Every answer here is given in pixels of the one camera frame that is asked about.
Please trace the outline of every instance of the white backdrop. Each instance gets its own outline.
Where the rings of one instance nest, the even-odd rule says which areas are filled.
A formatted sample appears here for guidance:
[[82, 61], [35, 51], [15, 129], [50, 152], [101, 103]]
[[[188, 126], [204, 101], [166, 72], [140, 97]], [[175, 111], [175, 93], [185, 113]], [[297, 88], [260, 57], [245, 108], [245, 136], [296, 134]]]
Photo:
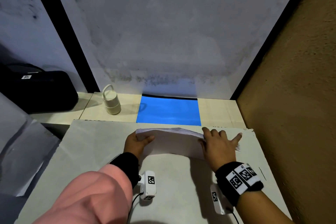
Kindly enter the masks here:
[[98, 86], [229, 99], [289, 0], [61, 0]]
[[0, 0], [0, 61], [65, 71], [76, 90], [86, 92], [41, 0]]

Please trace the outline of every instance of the pink sleeve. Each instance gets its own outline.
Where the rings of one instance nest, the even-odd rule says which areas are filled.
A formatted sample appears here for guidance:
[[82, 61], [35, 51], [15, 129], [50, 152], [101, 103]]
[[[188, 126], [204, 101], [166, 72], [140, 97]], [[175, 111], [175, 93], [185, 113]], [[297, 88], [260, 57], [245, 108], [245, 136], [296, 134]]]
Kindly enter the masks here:
[[128, 177], [119, 167], [108, 164], [73, 179], [51, 209], [33, 224], [124, 224], [132, 197]]

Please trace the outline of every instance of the hand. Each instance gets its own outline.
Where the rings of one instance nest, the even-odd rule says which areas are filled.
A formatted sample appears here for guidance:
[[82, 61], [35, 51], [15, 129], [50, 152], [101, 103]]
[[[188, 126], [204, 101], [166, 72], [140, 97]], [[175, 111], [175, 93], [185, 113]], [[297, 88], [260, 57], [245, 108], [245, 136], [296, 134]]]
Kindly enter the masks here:
[[142, 141], [138, 141], [137, 135], [134, 131], [126, 138], [124, 152], [130, 152], [140, 159], [142, 153], [144, 152], [145, 146], [152, 142], [154, 138], [154, 136], [149, 136]]
[[242, 137], [239, 133], [231, 141], [228, 140], [224, 130], [217, 132], [212, 129], [202, 128], [204, 132], [204, 140], [199, 139], [205, 160], [208, 162], [212, 171], [216, 172], [222, 165], [236, 161], [236, 146]]

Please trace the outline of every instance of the black bag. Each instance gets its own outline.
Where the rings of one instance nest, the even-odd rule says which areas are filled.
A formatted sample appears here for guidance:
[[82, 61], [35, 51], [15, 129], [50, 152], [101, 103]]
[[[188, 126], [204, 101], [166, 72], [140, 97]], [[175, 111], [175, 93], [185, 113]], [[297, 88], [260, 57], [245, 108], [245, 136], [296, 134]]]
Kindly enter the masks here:
[[18, 73], [0, 66], [0, 92], [28, 114], [72, 110], [78, 102], [78, 94], [68, 74], [40, 70]]

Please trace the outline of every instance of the blue sheet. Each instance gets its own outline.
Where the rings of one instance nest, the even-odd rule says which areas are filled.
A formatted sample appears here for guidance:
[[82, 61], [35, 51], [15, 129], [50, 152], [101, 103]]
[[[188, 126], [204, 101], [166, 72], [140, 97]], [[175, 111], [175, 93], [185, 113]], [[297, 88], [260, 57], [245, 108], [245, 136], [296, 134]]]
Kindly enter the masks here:
[[197, 99], [142, 96], [136, 122], [200, 126]]

